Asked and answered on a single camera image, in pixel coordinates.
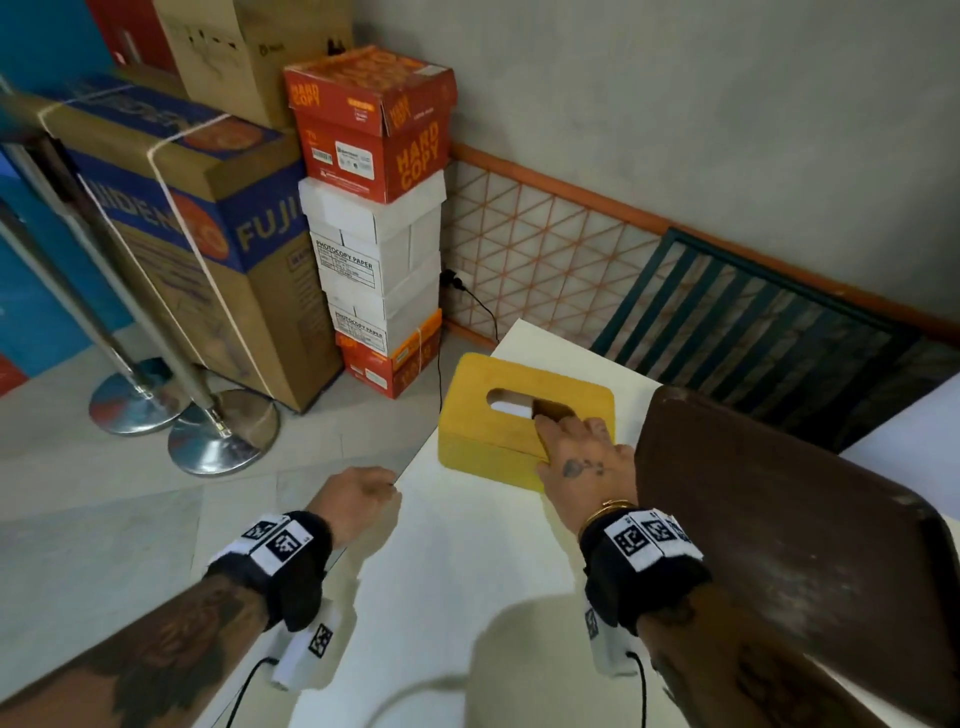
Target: stanchion base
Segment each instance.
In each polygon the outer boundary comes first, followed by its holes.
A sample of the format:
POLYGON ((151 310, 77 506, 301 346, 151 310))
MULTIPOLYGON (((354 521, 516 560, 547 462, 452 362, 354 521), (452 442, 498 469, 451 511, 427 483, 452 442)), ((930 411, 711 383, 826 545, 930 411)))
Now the stanchion base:
POLYGON ((142 397, 121 375, 110 375, 90 399, 90 419, 113 435, 146 435, 170 425, 190 404, 161 358, 145 359, 137 368, 154 395, 142 397))
POLYGON ((204 411, 191 404, 174 423, 168 441, 177 467, 201 477, 243 470, 263 457, 280 429, 274 403, 253 392, 229 389, 213 398, 233 434, 221 437, 204 411))

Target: black wrist strap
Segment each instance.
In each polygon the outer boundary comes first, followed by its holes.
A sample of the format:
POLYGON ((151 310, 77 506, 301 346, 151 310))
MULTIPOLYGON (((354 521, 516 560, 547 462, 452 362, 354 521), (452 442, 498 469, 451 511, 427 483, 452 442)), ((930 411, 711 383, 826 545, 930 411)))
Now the black wrist strap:
MULTIPOLYGON (((642 518, 649 511, 620 511, 592 523, 581 539, 581 550, 587 561, 587 599, 600 619, 610 626, 619 624, 636 635, 636 621, 644 614, 675 606, 697 586, 709 582, 711 577, 699 558, 680 553, 677 542, 689 539, 676 522, 660 519, 668 531, 660 533, 667 543, 665 550, 656 554, 656 560, 648 565, 630 556, 640 554, 643 548, 654 543, 656 530, 645 530, 642 518), (625 522, 629 532, 617 526, 628 513, 635 513, 637 523, 625 522), (611 538, 608 529, 621 529, 619 539, 611 538)), ((695 548, 688 549, 699 553, 695 548)))
POLYGON ((309 626, 320 611, 324 569, 333 550, 333 537, 326 522, 313 513, 292 511, 286 515, 313 538, 273 576, 268 576, 249 555, 227 553, 209 566, 204 578, 224 574, 262 594, 267 603, 266 629, 283 620, 287 629, 299 632, 309 626))

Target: floor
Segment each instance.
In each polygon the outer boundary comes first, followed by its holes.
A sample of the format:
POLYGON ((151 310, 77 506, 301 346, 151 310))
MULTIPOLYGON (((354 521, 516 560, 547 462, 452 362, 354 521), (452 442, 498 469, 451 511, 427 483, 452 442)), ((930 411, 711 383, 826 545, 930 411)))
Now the floor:
MULTIPOLYGON (((136 358, 155 354, 136 327, 119 338, 136 358)), ((444 390, 470 351, 444 334, 444 390)), ((109 372, 90 349, 0 400, 0 699, 183 590, 260 514, 302 507, 350 465, 401 471, 440 409, 436 364, 396 401, 341 375, 306 415, 282 412, 262 460, 200 480, 170 462, 166 433, 116 438, 87 419, 109 372)))

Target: fist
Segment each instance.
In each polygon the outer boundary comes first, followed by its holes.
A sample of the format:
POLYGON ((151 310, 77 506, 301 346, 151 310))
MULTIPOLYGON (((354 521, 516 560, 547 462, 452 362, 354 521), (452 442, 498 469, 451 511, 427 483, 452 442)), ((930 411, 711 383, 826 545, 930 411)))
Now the fist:
POLYGON ((603 420, 565 417, 559 423, 538 415, 537 433, 549 463, 538 463, 543 491, 561 522, 577 534, 605 500, 637 505, 634 449, 614 445, 603 420))
POLYGON ((347 468, 327 479, 306 510, 326 521, 334 548, 346 546, 376 522, 396 495, 395 480, 386 468, 347 468))

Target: white box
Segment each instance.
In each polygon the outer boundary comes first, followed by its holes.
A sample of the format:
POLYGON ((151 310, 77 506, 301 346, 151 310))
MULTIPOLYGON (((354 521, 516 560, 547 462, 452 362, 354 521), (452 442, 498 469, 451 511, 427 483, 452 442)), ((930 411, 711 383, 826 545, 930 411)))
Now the white box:
POLYGON ((344 276, 321 276, 333 327, 390 356, 436 312, 440 305, 440 270, 437 251, 386 296, 344 276))
POLYGON ((300 205, 317 262, 365 282, 380 295, 390 293, 440 249, 440 205, 445 199, 442 171, 389 205, 312 178, 300 181, 300 205), (335 247, 343 254, 336 255, 335 247))

